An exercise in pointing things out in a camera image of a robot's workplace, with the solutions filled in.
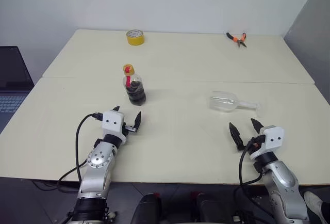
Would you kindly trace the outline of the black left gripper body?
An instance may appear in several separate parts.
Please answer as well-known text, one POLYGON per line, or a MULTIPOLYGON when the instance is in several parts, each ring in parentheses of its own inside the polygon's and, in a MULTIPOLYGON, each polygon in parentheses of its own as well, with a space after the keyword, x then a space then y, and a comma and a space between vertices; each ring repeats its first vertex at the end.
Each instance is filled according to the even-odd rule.
POLYGON ((127 126, 126 123, 123 123, 122 127, 122 133, 123 134, 128 134, 129 132, 135 133, 136 132, 136 127, 135 126, 127 126))

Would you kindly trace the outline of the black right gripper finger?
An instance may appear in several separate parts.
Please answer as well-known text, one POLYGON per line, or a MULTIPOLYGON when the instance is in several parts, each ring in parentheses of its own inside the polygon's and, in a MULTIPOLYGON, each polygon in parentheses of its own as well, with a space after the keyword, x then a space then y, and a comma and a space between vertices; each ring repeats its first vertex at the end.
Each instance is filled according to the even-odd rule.
POLYGON ((262 129, 262 124, 254 118, 251 118, 251 122, 252 122, 253 128, 259 134, 260 130, 262 129))
POLYGON ((237 147, 238 151, 242 151, 244 150, 244 144, 242 139, 240 138, 240 133, 238 131, 238 129, 230 122, 229 123, 229 131, 230 131, 230 135, 237 147))

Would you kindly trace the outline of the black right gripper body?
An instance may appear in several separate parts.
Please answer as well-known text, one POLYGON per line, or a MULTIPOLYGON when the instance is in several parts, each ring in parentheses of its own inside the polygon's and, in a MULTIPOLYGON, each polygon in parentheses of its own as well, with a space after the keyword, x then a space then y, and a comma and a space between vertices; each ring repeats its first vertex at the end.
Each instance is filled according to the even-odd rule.
POLYGON ((242 139, 238 136, 238 150, 243 151, 247 148, 248 152, 256 152, 261 148, 261 145, 265 142, 265 135, 252 137, 246 145, 243 144, 242 139))

